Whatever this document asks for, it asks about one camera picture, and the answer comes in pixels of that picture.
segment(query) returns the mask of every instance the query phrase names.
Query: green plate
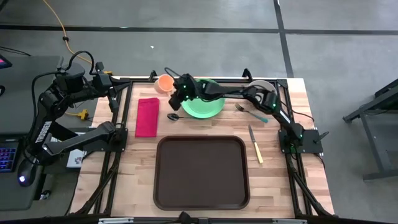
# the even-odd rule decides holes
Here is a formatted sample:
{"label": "green plate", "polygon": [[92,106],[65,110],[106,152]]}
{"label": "green plate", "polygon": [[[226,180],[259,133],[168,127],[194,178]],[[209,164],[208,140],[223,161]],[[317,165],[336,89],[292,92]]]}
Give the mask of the green plate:
{"label": "green plate", "polygon": [[[213,83],[217,83],[211,79],[197,79],[208,80]],[[204,102],[201,99],[187,100],[182,102],[182,108],[191,116],[195,118],[210,118],[218,114],[224,107],[225,98],[220,98],[211,102]]]}

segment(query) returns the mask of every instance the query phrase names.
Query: computer mouse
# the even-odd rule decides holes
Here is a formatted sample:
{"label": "computer mouse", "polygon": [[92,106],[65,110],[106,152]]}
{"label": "computer mouse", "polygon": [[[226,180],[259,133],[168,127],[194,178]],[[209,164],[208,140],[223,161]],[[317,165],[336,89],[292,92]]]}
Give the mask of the computer mouse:
{"label": "computer mouse", "polygon": [[36,165],[33,165],[27,159],[24,159],[19,164],[17,175],[19,185],[22,187],[32,185],[36,176]]}

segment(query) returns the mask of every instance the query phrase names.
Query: concrete floor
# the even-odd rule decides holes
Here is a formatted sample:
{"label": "concrete floor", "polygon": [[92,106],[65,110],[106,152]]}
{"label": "concrete floor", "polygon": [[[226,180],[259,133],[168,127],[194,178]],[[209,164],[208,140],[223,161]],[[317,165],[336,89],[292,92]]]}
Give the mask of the concrete floor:
{"label": "concrete floor", "polygon": [[[69,26],[278,28],[273,0],[51,0]],[[280,0],[286,29],[398,30],[394,0]],[[13,0],[0,24],[58,25],[40,0]],[[169,66],[179,72],[286,77],[279,34],[182,32],[68,32],[75,50],[88,50],[118,75],[148,75]],[[398,35],[287,35],[294,77],[304,78],[323,140],[335,213],[345,218],[397,222],[398,178],[363,182],[377,171],[361,122],[341,119],[397,78]],[[0,30],[0,45],[32,55],[69,58],[58,31]],[[95,109],[95,101],[81,108]],[[61,118],[69,126],[87,126]],[[53,197],[0,219],[63,215],[73,176],[53,177]],[[38,206],[48,213],[39,213]]]}

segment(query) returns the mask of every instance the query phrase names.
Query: wooden table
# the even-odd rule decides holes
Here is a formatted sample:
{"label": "wooden table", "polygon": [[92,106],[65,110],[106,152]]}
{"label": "wooden table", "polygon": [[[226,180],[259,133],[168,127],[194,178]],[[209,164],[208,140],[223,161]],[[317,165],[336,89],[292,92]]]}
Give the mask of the wooden table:
{"label": "wooden table", "polygon": [[[288,78],[290,99],[293,110],[311,115],[310,105],[302,78]],[[137,104],[140,98],[158,97],[160,99],[159,125],[156,138],[135,138]],[[292,198],[284,155],[280,152],[277,131],[279,123],[270,115],[254,111],[269,119],[268,123],[258,121],[248,113],[238,111],[234,104],[253,110],[250,102],[226,99],[222,112],[205,120],[181,119],[171,121],[166,117],[173,110],[168,104],[168,96],[156,93],[153,83],[136,83],[132,89],[131,104],[127,119],[129,137],[126,151],[121,156],[118,180],[113,201],[112,216],[129,217],[177,217],[180,211],[162,211],[153,201],[154,171],[157,143],[170,135],[235,135],[246,144],[249,169],[250,202],[242,210],[188,211],[193,217],[230,217],[230,218],[290,218],[294,217]],[[186,115],[183,109],[177,114]],[[313,127],[310,118],[295,114],[295,121],[304,128]],[[93,119],[93,126],[110,121],[112,114],[107,98],[100,98]],[[261,150],[263,164],[259,164],[251,142],[248,124],[253,128]],[[96,152],[84,160],[75,190],[71,212],[77,211],[88,200],[101,174],[104,153]],[[328,183],[322,163],[313,154],[303,154],[303,164],[307,184],[314,196],[333,213]],[[305,211],[302,192],[297,186],[300,208]],[[106,204],[108,190],[105,189],[103,207]]]}

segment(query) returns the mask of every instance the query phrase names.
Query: metal frame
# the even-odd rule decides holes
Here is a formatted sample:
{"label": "metal frame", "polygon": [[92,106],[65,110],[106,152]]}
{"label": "metal frame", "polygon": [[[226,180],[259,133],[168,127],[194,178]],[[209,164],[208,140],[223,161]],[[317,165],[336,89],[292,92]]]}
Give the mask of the metal frame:
{"label": "metal frame", "polygon": [[398,169],[394,169],[386,149],[380,149],[377,147],[374,140],[376,137],[372,134],[368,124],[367,116],[367,113],[369,112],[375,114],[384,113],[391,105],[398,101],[398,80],[395,80],[387,86],[381,88],[379,91],[375,92],[374,96],[375,99],[369,103],[366,103],[365,105],[360,106],[356,111],[350,113],[348,116],[343,117],[343,120],[346,123],[351,123],[356,118],[361,119],[366,136],[368,137],[372,154],[376,160],[377,168],[379,169],[379,172],[363,175],[363,180],[374,180],[398,176]]}
{"label": "metal frame", "polygon": [[[127,114],[129,111],[129,105],[130,105],[130,100],[131,100],[133,84],[134,83],[154,83],[157,79],[157,74],[155,71],[152,71],[150,73],[149,77],[128,77],[128,78],[130,79],[131,84],[129,85],[129,87],[127,89],[127,95],[126,95],[126,100],[125,100],[124,110],[123,110],[123,115],[122,115],[122,123],[121,123],[122,128],[126,127]],[[293,112],[292,112],[292,104],[291,104],[290,95],[289,95],[289,87],[288,87],[286,79],[254,78],[251,76],[250,71],[248,69],[245,69],[243,71],[242,77],[212,77],[212,79],[214,79],[218,83],[242,83],[242,84],[251,83],[253,80],[265,80],[274,85],[279,96],[281,94],[280,88],[282,88],[283,94],[285,96],[285,99],[283,99],[283,100],[287,104],[288,115],[290,116],[291,120],[294,121],[294,116],[293,116]],[[117,97],[117,101],[120,102],[120,100],[121,100],[121,93]],[[118,114],[119,114],[119,111],[117,111],[113,114],[112,123],[116,124]],[[296,157],[297,157],[298,177],[301,179],[302,184],[306,184],[304,167],[303,167],[302,157],[301,157],[300,153],[296,153]],[[110,153],[107,152],[104,157],[104,163],[103,163],[103,167],[102,167],[102,171],[101,171],[101,177],[100,177],[100,182],[99,182],[100,185],[103,184],[104,181],[106,180],[105,178],[107,177],[107,174],[108,174],[109,158],[110,158]],[[121,153],[117,152],[115,155],[115,158],[114,158],[114,163],[117,162],[119,164],[120,158],[121,158]],[[292,158],[291,158],[290,154],[285,154],[285,158],[286,158],[287,164],[292,162]],[[115,191],[115,186],[116,186],[116,181],[117,181],[117,169],[118,169],[118,166],[116,167],[116,173],[112,176],[112,179],[110,180],[108,199],[107,199],[107,202],[105,205],[105,209],[103,211],[103,214],[106,214],[109,216],[111,214],[112,205],[113,205],[113,197],[114,197],[114,191]],[[294,175],[296,175],[296,173],[290,169],[287,169],[287,172],[289,175],[288,178],[289,178],[289,185],[290,185],[290,193],[292,195],[294,214],[296,217],[298,217],[298,216],[302,215],[303,213],[300,210],[299,199],[297,197],[297,189],[296,189],[296,185],[295,185],[296,180],[294,177]],[[307,215],[311,215],[312,208],[310,205],[310,198],[307,198],[304,195],[304,202],[305,202],[305,213]],[[102,203],[102,192],[100,193],[100,196],[95,201],[94,213],[96,213],[96,214],[101,213],[100,212],[101,203]],[[246,221],[252,220],[254,222],[263,222],[265,220],[270,220],[270,219],[252,218],[252,219],[242,219],[242,220],[246,220]]]}

